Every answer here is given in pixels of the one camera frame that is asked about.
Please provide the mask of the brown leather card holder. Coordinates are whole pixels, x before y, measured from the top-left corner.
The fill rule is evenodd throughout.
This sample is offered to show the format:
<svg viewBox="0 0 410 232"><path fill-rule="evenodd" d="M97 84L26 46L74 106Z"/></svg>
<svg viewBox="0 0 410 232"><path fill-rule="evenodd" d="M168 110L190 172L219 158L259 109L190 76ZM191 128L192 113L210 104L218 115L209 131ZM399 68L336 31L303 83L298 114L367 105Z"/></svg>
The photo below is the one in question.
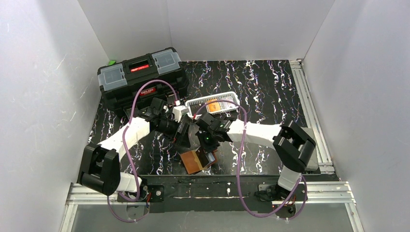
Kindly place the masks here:
<svg viewBox="0 0 410 232"><path fill-rule="evenodd" d="M183 165L187 171L187 174L196 174L203 171L217 162L216 156L217 150L209 153L205 153L204 150L198 148L180 154Z"/></svg>

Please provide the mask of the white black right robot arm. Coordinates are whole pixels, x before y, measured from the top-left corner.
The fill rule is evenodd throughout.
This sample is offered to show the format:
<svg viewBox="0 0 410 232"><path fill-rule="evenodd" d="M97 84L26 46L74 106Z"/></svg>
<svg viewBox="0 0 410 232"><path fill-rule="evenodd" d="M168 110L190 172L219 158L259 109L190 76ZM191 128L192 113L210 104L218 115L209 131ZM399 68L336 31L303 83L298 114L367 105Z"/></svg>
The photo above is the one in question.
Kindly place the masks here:
<svg viewBox="0 0 410 232"><path fill-rule="evenodd" d="M287 191L299 183L316 149L316 141L292 120L264 125L204 113L196 117L196 125L208 134L207 142L246 142L274 149L283 164L277 185Z"/></svg>

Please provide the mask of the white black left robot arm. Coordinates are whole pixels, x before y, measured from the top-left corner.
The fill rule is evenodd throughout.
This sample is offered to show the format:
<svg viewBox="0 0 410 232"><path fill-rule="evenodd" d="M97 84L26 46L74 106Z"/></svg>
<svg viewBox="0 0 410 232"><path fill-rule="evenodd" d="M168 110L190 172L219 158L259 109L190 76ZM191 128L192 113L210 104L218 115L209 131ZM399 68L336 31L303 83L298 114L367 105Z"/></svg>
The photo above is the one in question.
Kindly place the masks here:
<svg viewBox="0 0 410 232"><path fill-rule="evenodd" d="M129 149L153 131L188 147L188 112L184 105L170 105L159 98L154 98L146 108L134 110L129 122L116 133L84 148L76 182L106 196L115 192L139 194L142 179L136 173L121 172L122 157L130 156Z"/></svg>

